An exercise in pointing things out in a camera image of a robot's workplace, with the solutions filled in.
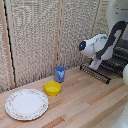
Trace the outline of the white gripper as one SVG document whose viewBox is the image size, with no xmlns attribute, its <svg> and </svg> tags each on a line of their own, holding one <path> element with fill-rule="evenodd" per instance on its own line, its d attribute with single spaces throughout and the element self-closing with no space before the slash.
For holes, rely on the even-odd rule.
<svg viewBox="0 0 128 128">
<path fill-rule="evenodd" d="M 89 67 L 93 70 L 97 70 L 101 64 L 101 60 L 93 60 Z"/>
</svg>

